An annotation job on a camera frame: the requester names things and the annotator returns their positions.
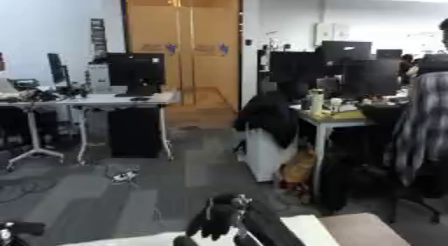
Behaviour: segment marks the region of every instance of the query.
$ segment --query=black jacket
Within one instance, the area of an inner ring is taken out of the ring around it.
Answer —
[[[238,113],[233,127],[237,131],[263,129],[271,134],[275,142],[287,148],[298,133],[298,116],[291,109],[286,96],[280,92],[269,92],[253,97]]]

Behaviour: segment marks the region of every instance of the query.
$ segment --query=chair wheel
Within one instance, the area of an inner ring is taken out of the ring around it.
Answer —
[[[440,224],[440,216],[439,215],[432,216],[431,223],[433,223],[433,224]]]
[[[14,172],[15,169],[16,169],[16,168],[15,168],[13,165],[11,165],[11,166],[8,166],[8,167],[6,168],[6,171],[7,171],[8,173],[12,173],[12,172]]]

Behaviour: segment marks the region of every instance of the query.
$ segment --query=bag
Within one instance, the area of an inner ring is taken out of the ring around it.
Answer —
[[[286,183],[300,184],[307,183],[316,162],[316,155],[311,146],[307,149],[299,150],[280,169],[283,181]]]

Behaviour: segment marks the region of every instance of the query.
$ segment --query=white wall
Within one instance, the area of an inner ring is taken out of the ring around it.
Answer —
[[[448,5],[443,3],[325,0],[324,22],[349,25],[349,40],[372,41],[374,49],[443,49],[438,26],[446,17]]]
[[[114,24],[119,6],[114,10],[113,5],[102,0],[0,0],[0,52],[8,73],[52,84],[47,53],[54,52],[61,54],[72,79],[81,80],[92,57],[90,18],[103,17],[103,7],[108,7],[108,24]],[[110,40],[111,46],[119,49],[115,41]]]
[[[103,18],[106,23],[106,38],[109,52],[125,52],[124,25],[121,1],[102,0]]]
[[[243,0],[243,39],[252,40],[251,46],[243,41],[241,104],[244,106],[257,93],[257,50],[260,34],[260,0]]]
[[[310,50],[313,25],[319,22],[322,0],[260,0],[260,43],[268,43],[266,33],[280,44],[290,43],[293,50]]]

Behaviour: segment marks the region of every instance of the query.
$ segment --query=computer monitor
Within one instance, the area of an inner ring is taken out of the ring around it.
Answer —
[[[376,59],[400,59],[403,50],[399,49],[378,49],[376,50]]]
[[[66,80],[65,70],[59,54],[48,53],[48,61],[50,63],[51,74],[53,75],[53,82],[55,84],[64,82]]]
[[[322,52],[325,61],[341,64],[347,60],[370,60],[371,42],[323,41]]]
[[[400,61],[394,59],[353,61],[346,67],[342,94],[347,97],[395,95],[399,89]]]
[[[270,72],[272,82],[314,82],[324,75],[322,57],[314,52],[271,52]]]
[[[129,95],[152,94],[141,90],[160,89],[165,84],[164,54],[109,53],[107,62],[111,86],[128,86]]]

